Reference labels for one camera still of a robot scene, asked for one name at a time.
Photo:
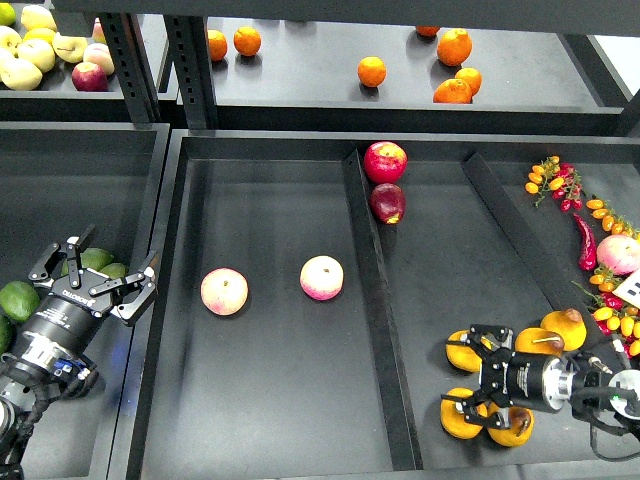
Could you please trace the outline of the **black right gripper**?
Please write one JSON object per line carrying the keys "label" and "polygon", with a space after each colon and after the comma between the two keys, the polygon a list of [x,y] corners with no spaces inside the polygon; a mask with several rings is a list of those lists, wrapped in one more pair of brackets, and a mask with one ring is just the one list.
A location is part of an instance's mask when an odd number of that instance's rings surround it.
{"label": "black right gripper", "polygon": [[472,324],[467,338],[455,344],[469,346],[482,359],[479,389],[467,398],[448,395],[461,409],[467,423],[483,429],[506,426],[503,413],[482,417],[477,407],[495,403],[500,409],[509,406],[557,413],[573,393],[575,370],[553,355],[511,351],[513,331],[503,325]]}

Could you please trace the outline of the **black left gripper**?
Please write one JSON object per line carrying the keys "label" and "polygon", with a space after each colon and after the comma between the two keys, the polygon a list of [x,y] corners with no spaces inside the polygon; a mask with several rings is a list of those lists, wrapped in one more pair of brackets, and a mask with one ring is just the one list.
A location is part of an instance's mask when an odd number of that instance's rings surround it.
{"label": "black left gripper", "polygon": [[[116,279],[92,269],[82,270],[81,254],[95,237],[95,224],[79,236],[52,243],[28,274],[34,286],[51,288],[23,325],[29,341],[46,339],[62,350],[79,355],[93,340],[108,316],[132,327],[156,299],[155,266],[158,253],[151,250],[132,274]],[[68,276],[54,281],[52,273],[67,262]]]}

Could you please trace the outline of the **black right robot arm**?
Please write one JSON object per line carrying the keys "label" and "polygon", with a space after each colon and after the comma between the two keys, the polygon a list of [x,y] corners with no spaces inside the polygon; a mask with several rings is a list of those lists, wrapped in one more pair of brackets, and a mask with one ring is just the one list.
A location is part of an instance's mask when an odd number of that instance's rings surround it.
{"label": "black right robot arm", "polygon": [[454,367],[475,373],[478,387],[442,394],[440,423],[452,437],[470,440],[481,432],[500,446],[524,445],[538,412],[570,406],[574,419],[589,426],[590,448],[597,434],[639,435],[639,373],[612,371],[598,357],[563,351],[560,334],[540,328],[514,333],[498,325],[474,324],[445,344]]}

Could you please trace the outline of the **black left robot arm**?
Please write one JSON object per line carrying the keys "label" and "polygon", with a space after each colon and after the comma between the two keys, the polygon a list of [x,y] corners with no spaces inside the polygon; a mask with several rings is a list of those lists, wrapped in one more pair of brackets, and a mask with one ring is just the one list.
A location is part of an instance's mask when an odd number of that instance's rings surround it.
{"label": "black left robot arm", "polygon": [[98,372],[85,351],[109,318],[133,326],[158,295],[150,251],[132,273],[110,278],[84,265],[81,255],[93,226],[49,245],[28,275],[45,296],[21,326],[15,344],[1,356],[1,476],[21,479],[21,461],[35,425],[58,400],[80,398]]}

